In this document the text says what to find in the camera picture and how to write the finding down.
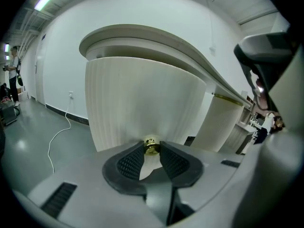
power cord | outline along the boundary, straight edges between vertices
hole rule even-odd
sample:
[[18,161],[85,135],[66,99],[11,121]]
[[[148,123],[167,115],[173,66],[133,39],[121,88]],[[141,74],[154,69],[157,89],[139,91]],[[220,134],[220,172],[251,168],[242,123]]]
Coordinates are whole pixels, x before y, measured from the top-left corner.
[[63,130],[59,131],[58,133],[56,133],[55,136],[52,138],[52,140],[49,142],[49,145],[48,145],[48,152],[47,152],[47,155],[48,155],[48,158],[49,158],[49,160],[51,161],[51,164],[52,164],[53,174],[55,173],[55,169],[54,169],[54,165],[53,165],[53,162],[52,162],[52,160],[51,160],[51,157],[49,156],[49,152],[50,152],[50,150],[51,150],[51,143],[52,143],[52,141],[56,138],[56,136],[57,136],[59,133],[65,131],[65,130],[71,129],[71,123],[70,123],[70,121],[69,121],[68,118],[67,118],[67,112],[68,112],[68,109],[69,109],[69,107],[70,107],[70,103],[71,103],[71,97],[69,98],[68,107],[67,107],[66,114],[65,114],[65,117],[66,117],[68,123],[70,124],[70,127],[69,127],[69,128],[66,128],[66,129],[63,129]]

white shirt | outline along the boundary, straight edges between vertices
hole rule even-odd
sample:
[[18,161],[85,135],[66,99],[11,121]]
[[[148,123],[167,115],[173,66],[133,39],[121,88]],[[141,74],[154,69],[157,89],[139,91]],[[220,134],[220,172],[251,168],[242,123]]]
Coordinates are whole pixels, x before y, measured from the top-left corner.
[[[18,65],[18,56],[15,56],[13,60],[11,60],[10,65],[11,67],[15,67],[17,69],[17,65]],[[9,79],[16,77],[17,76],[17,71],[16,70],[12,70],[9,71]]]
[[270,129],[272,127],[272,124],[273,124],[273,118],[274,118],[275,115],[273,115],[272,113],[267,115],[265,117],[265,121],[262,125],[262,127],[266,128],[267,129],[267,132],[270,132]]

ceiling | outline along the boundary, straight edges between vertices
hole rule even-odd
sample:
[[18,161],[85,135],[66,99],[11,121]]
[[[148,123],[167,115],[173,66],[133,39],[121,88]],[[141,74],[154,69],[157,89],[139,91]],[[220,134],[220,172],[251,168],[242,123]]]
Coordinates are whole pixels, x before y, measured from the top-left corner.
[[[34,6],[39,0],[28,0],[18,12],[10,29],[4,36],[2,43],[20,46],[19,55],[25,52],[40,33],[42,28],[50,22],[56,13],[73,0],[51,0],[38,12]],[[277,12],[270,0],[209,0],[225,11],[235,22],[243,25],[254,19]],[[4,52],[1,52],[0,63],[5,63]]]

door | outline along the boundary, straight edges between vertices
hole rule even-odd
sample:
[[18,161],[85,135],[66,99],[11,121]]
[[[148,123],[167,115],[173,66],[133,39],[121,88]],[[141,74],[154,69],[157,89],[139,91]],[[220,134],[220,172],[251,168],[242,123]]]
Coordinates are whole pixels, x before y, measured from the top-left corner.
[[45,105],[43,95],[43,65],[47,52],[46,34],[38,43],[36,52],[36,100]]

gray floor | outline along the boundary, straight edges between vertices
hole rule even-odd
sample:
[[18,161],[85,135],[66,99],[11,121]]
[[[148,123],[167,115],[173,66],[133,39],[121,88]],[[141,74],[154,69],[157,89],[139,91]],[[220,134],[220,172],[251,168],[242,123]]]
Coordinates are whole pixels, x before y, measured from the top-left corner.
[[[17,121],[5,129],[3,172],[15,190],[27,195],[52,174],[48,144],[60,130],[68,128],[60,116],[33,99],[21,102]],[[70,120],[72,128],[60,133],[51,144],[55,171],[84,155],[96,152],[90,127]]]

